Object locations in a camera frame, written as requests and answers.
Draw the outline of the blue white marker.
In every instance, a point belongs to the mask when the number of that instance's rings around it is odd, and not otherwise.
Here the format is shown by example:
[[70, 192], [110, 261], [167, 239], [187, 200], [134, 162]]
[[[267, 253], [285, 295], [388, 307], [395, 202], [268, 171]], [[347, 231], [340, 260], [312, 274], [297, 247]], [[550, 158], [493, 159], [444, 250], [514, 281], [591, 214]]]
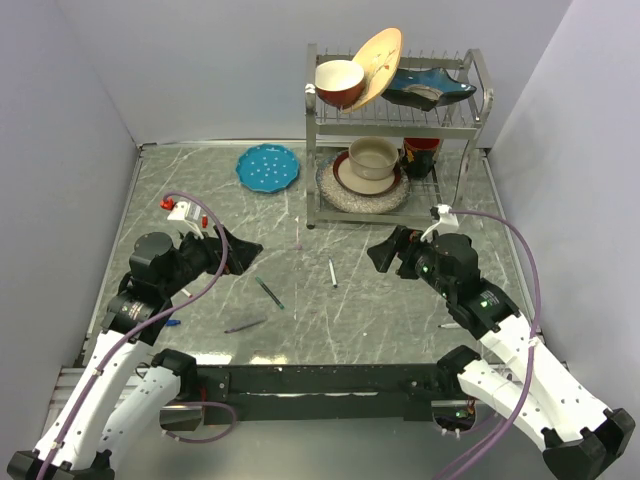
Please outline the blue white marker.
[[328, 265], [329, 265], [329, 271], [330, 271], [330, 275], [331, 275], [332, 286], [334, 288], [337, 288], [338, 287], [337, 276], [336, 276], [336, 272], [335, 272], [334, 263], [333, 263], [333, 260], [331, 258], [329, 258], [329, 260], [328, 260]]

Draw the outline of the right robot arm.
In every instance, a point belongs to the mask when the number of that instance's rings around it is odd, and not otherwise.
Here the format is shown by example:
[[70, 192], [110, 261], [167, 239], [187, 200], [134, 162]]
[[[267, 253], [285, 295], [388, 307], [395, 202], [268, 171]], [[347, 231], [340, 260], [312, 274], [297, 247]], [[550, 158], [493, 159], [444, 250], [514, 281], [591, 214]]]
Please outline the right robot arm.
[[478, 399], [503, 422], [441, 472], [455, 479], [484, 456], [510, 427], [541, 451], [557, 479], [596, 479], [625, 451], [636, 423], [592, 395], [548, 350], [511, 298], [485, 279], [471, 239], [398, 226], [367, 251], [379, 272], [394, 259], [402, 279], [425, 281], [446, 302], [453, 320], [511, 371], [506, 377], [465, 346], [442, 357], [439, 390], [449, 398]]

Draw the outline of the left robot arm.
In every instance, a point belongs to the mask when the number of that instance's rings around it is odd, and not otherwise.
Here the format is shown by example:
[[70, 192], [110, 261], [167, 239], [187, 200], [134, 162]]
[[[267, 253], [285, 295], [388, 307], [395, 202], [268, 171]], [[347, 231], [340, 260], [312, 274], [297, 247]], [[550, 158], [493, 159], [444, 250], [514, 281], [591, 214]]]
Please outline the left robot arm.
[[56, 421], [32, 450], [18, 451], [7, 473], [13, 479], [112, 479], [134, 436], [172, 401], [199, 391], [196, 360], [165, 349], [142, 383], [123, 390], [150, 352], [168, 317], [173, 296], [201, 274], [241, 275], [262, 252], [258, 243], [230, 232], [141, 236], [117, 295], [108, 304], [92, 358]]

